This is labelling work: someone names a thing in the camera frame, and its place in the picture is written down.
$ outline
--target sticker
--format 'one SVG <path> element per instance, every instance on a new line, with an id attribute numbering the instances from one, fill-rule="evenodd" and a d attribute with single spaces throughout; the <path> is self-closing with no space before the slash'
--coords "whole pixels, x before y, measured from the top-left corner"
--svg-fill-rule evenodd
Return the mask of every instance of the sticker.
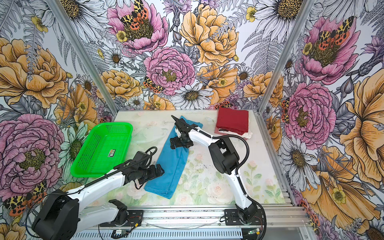
<path id="1" fill-rule="evenodd" d="M 113 155 L 115 155 L 115 151 L 116 151 L 116 149 L 111 149 L 109 151 L 108 157 L 113 157 Z"/>

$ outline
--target green basket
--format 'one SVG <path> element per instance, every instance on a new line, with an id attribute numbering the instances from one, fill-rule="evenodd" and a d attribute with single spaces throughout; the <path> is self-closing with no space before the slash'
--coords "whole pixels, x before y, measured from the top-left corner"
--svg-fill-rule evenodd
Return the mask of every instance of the green basket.
<path id="1" fill-rule="evenodd" d="M 71 166 L 72 176 L 100 177 L 124 162 L 132 130 L 132 125 L 127 122 L 96 125 Z"/>

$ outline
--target red cloth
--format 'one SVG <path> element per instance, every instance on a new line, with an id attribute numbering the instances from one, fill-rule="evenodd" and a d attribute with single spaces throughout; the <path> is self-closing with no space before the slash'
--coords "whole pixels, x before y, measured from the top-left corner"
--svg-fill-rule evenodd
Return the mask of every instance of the red cloth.
<path id="1" fill-rule="evenodd" d="M 248 132 L 248 111 L 219 108 L 216 127 L 243 135 Z"/>

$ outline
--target floral tablecloth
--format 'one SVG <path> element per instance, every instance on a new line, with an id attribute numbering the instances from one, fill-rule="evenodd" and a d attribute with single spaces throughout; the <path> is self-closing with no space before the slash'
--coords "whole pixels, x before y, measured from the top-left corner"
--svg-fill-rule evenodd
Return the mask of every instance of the floral tablecloth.
<path id="1" fill-rule="evenodd" d="M 213 133 L 217 111 L 121 111 L 115 121 L 129 122 L 134 126 L 132 141 L 126 160 L 132 159 L 137 151 L 157 146 L 156 161 L 161 149 L 174 126 L 171 115 L 184 116 L 186 119 L 200 122 L 203 130 Z M 249 112 L 252 138 L 248 140 L 250 156 L 240 169 L 249 194 L 264 204 L 282 204 L 284 198 L 277 182 L 275 172 L 269 160 L 262 136 L 253 112 Z M 240 159 L 245 156 L 245 146 L 240 140 L 231 139 Z M 133 182 L 110 191 L 92 203 L 93 206 L 118 199 L 127 206 L 138 205 L 227 205 L 235 204 L 229 183 L 212 163 L 208 148 L 196 144 L 189 148 L 188 161 L 171 199 L 149 193 L 144 187 L 137 190 Z"/>

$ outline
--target pink flower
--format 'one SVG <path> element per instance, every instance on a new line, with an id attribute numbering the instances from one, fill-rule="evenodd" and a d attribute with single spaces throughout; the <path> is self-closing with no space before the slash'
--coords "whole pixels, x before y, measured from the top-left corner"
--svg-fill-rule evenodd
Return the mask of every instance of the pink flower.
<path id="1" fill-rule="evenodd" d="M 326 87 L 300 83 L 290 97 L 286 134 L 299 138 L 310 150 L 321 147 L 335 127 L 336 113 L 331 106 L 332 97 Z"/>
<path id="2" fill-rule="evenodd" d="M 325 85 L 336 82 L 343 74 L 349 70 L 355 62 L 358 54 L 353 54 L 356 49 L 355 43 L 358 40 L 360 31 L 356 29 L 356 18 L 349 29 L 348 38 L 341 44 L 330 44 L 325 50 L 319 49 L 319 33 L 321 31 L 332 32 L 336 30 L 342 22 L 336 20 L 330 22 L 329 19 L 321 17 L 310 30 L 310 35 L 304 40 L 305 46 L 303 55 L 296 63 L 297 71 L 304 76 L 309 76 L 313 81 L 321 81 Z"/>
<path id="3" fill-rule="evenodd" d="M 117 41 L 124 45 L 123 54 L 135 56 L 146 51 L 153 51 L 159 46 L 164 46 L 168 40 L 168 22 L 166 17 L 161 18 L 153 4 L 148 5 L 143 0 L 144 8 L 148 9 L 148 19 L 141 23 L 138 30 L 132 30 L 130 26 L 124 27 L 120 20 L 123 16 L 132 15 L 134 4 L 130 7 L 123 5 L 123 8 L 116 6 L 108 8 L 107 17 L 109 20 L 109 32 L 117 36 Z"/>
<path id="4" fill-rule="evenodd" d="M 53 122 L 36 114 L 0 123 L 0 197 L 25 196 L 46 181 L 52 187 L 61 176 L 60 144 L 64 135 Z"/>
<path id="5" fill-rule="evenodd" d="M 164 93 L 174 95 L 175 90 L 195 81 L 195 68 L 188 55 L 170 47 L 158 48 L 144 60 L 147 77 L 164 87 Z"/>

